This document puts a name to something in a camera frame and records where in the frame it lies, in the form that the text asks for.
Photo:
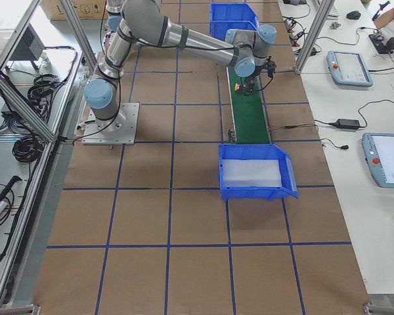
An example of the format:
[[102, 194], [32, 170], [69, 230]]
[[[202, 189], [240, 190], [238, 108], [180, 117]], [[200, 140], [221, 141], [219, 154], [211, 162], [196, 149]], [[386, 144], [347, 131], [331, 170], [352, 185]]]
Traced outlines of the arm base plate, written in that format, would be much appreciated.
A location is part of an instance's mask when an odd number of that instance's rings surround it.
[[135, 143], [137, 121], [139, 116], [139, 103], [122, 103], [116, 120], [100, 121], [95, 118], [92, 110], [89, 110], [88, 120], [94, 120], [85, 126], [85, 132], [81, 139], [84, 145], [118, 145]]

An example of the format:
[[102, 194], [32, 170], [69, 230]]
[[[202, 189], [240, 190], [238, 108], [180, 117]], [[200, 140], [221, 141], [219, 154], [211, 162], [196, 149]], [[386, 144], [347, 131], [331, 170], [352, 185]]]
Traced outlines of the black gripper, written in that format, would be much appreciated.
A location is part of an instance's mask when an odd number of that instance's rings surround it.
[[249, 77], [240, 78], [239, 91], [244, 96], [249, 96], [253, 93], [255, 87], [255, 76], [250, 75]]

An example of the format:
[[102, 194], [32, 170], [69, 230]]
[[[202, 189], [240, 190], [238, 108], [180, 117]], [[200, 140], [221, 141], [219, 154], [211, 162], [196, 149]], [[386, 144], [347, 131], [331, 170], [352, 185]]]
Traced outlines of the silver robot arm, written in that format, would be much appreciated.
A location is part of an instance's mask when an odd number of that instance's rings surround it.
[[84, 97], [95, 116], [97, 131], [117, 132], [126, 117], [116, 100], [124, 63], [140, 43], [159, 49], [178, 49], [233, 68], [244, 82], [238, 91], [250, 95], [262, 70], [273, 76], [276, 64], [269, 54], [276, 29], [259, 24], [244, 3], [213, 3], [210, 6], [210, 35], [172, 22], [160, 10], [160, 1], [124, 1], [120, 22], [112, 41], [86, 84]]

